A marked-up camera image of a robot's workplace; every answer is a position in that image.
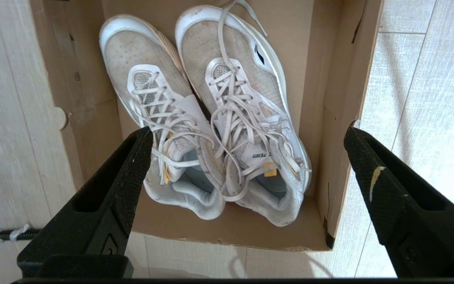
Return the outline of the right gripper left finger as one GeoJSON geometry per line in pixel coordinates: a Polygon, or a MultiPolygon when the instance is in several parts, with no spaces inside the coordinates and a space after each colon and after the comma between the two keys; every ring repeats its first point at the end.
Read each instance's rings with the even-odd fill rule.
{"type": "Polygon", "coordinates": [[[131,277],[125,256],[153,133],[131,133],[20,252],[24,277],[131,277]]]}

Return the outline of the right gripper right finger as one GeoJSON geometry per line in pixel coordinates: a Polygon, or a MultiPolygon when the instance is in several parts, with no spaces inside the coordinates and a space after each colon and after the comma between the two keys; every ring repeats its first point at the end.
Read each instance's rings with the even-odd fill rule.
{"type": "Polygon", "coordinates": [[[369,133],[344,148],[378,241],[399,277],[454,277],[454,204],[369,133]]]}

